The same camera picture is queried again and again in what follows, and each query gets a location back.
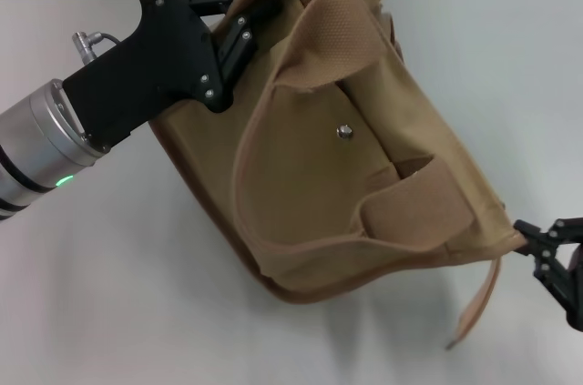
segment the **screw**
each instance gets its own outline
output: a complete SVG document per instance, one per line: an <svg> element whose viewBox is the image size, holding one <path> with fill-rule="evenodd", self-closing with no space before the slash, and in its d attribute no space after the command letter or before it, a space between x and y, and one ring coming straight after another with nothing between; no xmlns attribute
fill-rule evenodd
<svg viewBox="0 0 583 385"><path fill-rule="evenodd" d="M353 137L353 130L347 124L342 124L336 129L336 135L342 139L350 139Z"/></svg>

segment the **canvas bag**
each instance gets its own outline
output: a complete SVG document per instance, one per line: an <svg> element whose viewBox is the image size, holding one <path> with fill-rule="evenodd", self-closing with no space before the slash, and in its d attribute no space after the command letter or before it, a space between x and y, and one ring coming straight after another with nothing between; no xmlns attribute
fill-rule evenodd
<svg viewBox="0 0 583 385"><path fill-rule="evenodd" d="M224 26L254 0L235 0ZM292 303L393 271L492 260L455 340L476 323L500 257L524 244L472 158L404 67L380 0L282 0L213 114L151 123L251 273ZM352 137L340 138L347 125Z"/></svg>

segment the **white table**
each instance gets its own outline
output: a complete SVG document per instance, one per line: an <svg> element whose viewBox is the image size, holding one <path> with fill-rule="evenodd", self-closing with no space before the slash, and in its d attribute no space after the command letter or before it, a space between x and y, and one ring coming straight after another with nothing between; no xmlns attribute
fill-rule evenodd
<svg viewBox="0 0 583 385"><path fill-rule="evenodd" d="M386 0L405 61L510 214L583 215L583 0ZM0 110L80 68L76 30L129 35L138 0L0 0ZM505 258L289 306L245 272L148 127L0 224L0 383L579 384L583 334Z"/></svg>

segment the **green led light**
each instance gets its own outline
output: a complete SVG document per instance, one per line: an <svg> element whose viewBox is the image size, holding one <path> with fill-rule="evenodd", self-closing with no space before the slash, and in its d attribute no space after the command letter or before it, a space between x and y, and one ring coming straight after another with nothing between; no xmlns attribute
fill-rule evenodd
<svg viewBox="0 0 583 385"><path fill-rule="evenodd" d="M73 176L67 176L67 177L63 177L61 178L58 182L56 182L56 185L58 187L60 187L61 185L63 185L65 182L68 182L70 179L72 179Z"/></svg>

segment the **metal cylinder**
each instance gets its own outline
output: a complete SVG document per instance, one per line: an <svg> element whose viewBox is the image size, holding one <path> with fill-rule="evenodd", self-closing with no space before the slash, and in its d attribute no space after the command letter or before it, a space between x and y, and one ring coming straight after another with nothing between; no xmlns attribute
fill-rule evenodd
<svg viewBox="0 0 583 385"><path fill-rule="evenodd" d="M92 166L105 152L83 135L60 80L41 86L0 115L0 219Z"/></svg>

